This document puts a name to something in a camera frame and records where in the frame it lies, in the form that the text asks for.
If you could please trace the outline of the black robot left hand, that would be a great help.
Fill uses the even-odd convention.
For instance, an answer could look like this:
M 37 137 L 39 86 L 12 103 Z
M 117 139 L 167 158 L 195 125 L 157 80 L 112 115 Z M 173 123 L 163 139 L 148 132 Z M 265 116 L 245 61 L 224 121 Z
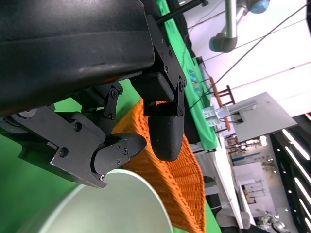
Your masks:
M 22 145 L 22 160 L 105 187 L 106 174 L 147 145 L 112 133 L 125 79 L 143 99 L 155 156 L 175 161 L 187 81 L 141 1 L 1 1 L 0 133 Z

